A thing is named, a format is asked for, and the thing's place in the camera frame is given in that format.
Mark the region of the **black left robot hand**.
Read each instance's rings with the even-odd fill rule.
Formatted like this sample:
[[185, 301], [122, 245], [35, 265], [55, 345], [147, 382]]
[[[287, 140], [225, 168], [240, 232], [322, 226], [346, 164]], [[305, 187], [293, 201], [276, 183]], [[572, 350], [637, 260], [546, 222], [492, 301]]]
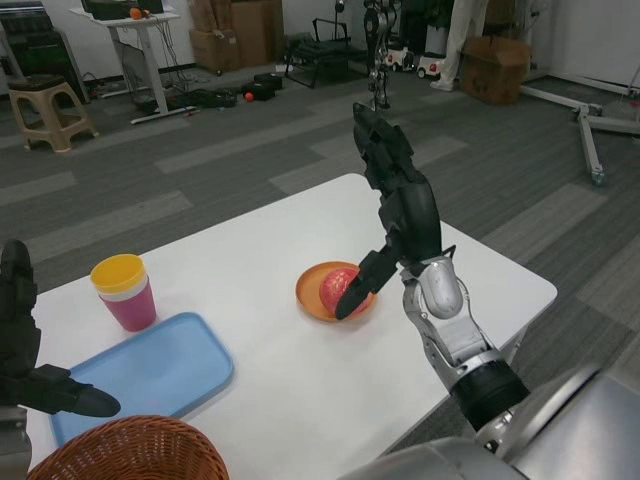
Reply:
[[66, 369], [36, 365], [41, 330], [32, 310], [37, 294], [27, 246], [19, 240], [6, 242], [1, 253], [1, 405], [50, 415], [115, 416], [121, 405], [113, 396], [74, 380]]

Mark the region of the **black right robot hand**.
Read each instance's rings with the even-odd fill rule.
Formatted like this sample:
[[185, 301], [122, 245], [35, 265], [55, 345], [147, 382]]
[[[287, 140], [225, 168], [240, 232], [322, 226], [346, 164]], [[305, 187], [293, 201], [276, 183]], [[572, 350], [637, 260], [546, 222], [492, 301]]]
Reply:
[[412, 149], [403, 130], [379, 112], [353, 104], [353, 137], [364, 160], [365, 178], [380, 192], [378, 216], [385, 244], [359, 264], [335, 308], [335, 317], [350, 316], [371, 294], [379, 292], [399, 265], [411, 267], [442, 254], [440, 216], [427, 178], [413, 164]]

